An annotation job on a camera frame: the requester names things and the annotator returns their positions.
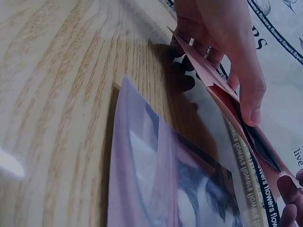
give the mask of hand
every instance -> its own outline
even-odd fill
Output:
[[[303,171],[297,173],[296,178],[303,185]],[[299,227],[303,227],[303,188],[297,188],[289,176],[279,178],[278,189],[286,204],[279,227],[295,227],[297,221]]]
[[[231,61],[228,84],[240,85],[241,114],[246,124],[260,123],[260,107],[266,84],[257,58],[247,2],[244,0],[175,0],[176,32],[217,68],[226,54]],[[171,40],[174,57],[184,54],[175,38]],[[193,70],[188,58],[182,62]]]

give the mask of pink envelope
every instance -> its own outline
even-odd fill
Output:
[[[289,175],[293,179],[295,179],[295,177],[283,163],[261,129],[259,127],[249,127],[245,125],[241,119],[238,96],[220,77],[212,65],[191,45],[186,43],[184,39],[170,28],[168,29],[173,33],[183,48],[209,94],[249,147],[252,156],[257,160],[263,170],[274,198],[277,199],[280,196],[276,185],[278,178],[282,175]]]

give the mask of printed photo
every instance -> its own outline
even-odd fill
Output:
[[[172,130],[127,77],[116,106],[107,225],[242,226],[231,173]]]

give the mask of wooden table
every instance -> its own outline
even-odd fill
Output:
[[[0,167],[1,227],[106,225],[124,74],[166,122],[215,150],[176,89],[166,26],[176,20],[158,0],[1,1],[0,149],[24,169]]]

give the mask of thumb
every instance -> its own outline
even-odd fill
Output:
[[[243,120],[252,127],[259,125],[266,83],[257,55],[242,56],[236,62],[232,62],[231,73],[238,76],[240,83],[240,107]]]

